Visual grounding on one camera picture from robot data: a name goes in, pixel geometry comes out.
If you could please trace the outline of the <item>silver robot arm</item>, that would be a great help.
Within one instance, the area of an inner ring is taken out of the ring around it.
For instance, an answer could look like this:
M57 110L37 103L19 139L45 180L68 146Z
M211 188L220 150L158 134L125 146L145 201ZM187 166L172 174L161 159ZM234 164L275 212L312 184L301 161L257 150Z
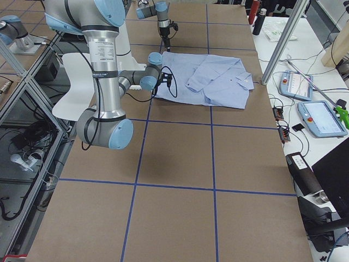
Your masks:
M170 31L173 28L175 34L178 32L178 24L171 21L168 16L168 5L165 1L153 2L150 5L149 1L138 1L136 14L139 19L146 19L156 16L158 21L158 33L166 48L167 52L171 51L171 39L175 36L170 36Z
M156 91L172 76L162 71L163 57L148 56L144 70L118 70L117 40L122 37L125 9L122 1L45 1L49 27L83 35L89 48L88 65L94 80L96 105L86 109L77 121L77 134L88 146L121 150L133 137L134 126L126 117L121 98L132 85Z

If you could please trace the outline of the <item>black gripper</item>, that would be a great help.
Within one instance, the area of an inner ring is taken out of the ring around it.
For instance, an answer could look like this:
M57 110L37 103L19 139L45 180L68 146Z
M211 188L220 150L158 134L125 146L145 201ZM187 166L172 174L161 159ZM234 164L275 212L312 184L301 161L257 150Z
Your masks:
M170 29L173 28L176 32L178 31L178 23L171 22L171 21L159 21L159 35L161 36L163 43L166 44L166 51L171 51L171 44L170 44Z
M171 87L172 84L172 74L171 73L161 73L161 77L158 80L158 85L165 83L167 87Z

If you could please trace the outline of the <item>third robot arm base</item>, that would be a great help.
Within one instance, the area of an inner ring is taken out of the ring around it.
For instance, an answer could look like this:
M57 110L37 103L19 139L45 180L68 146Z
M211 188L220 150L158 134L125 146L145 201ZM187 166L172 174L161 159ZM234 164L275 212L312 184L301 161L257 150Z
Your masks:
M1 40L16 55L34 55L43 39L30 35L16 15L1 17Z

